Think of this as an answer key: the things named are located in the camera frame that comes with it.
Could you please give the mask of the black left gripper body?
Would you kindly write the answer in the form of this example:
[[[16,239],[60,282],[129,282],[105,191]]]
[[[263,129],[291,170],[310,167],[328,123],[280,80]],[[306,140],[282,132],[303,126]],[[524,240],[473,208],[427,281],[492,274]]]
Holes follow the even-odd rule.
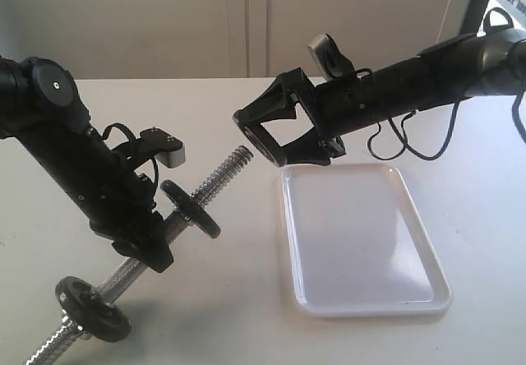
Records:
[[[90,155],[77,167],[77,205],[96,234],[113,241],[144,237],[162,221],[154,183],[123,155]]]

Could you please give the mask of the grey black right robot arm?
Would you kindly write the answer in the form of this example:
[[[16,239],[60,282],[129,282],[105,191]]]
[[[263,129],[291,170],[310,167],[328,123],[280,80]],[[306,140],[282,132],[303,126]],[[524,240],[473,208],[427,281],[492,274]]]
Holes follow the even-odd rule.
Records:
[[[313,85],[301,68],[283,72],[233,115],[242,133],[277,167],[327,166],[345,155],[343,135],[473,97],[517,95],[525,78],[525,32],[515,28],[460,35],[375,72],[357,69],[328,34],[315,37],[309,50],[325,82]],[[263,125],[295,119],[297,106],[312,128],[282,146]]]

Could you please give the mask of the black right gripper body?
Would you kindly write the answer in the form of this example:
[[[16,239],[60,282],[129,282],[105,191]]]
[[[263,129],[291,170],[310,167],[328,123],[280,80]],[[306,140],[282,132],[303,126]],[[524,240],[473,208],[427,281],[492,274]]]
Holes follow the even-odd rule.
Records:
[[[302,69],[285,72],[287,95],[296,107],[301,107],[311,121],[330,158],[346,154],[341,136],[375,122],[372,101],[366,101],[361,90],[362,79],[352,73],[339,80],[314,86]]]

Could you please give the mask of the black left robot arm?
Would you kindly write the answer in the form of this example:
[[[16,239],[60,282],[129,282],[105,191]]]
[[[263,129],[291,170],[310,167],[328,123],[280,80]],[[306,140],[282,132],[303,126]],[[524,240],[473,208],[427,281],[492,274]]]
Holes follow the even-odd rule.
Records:
[[[157,178],[146,162],[174,168],[183,143],[158,128],[135,136],[116,122],[98,132],[71,73],[56,62],[1,61],[1,137],[14,137],[123,256],[162,272],[173,263],[164,219],[155,209]]]

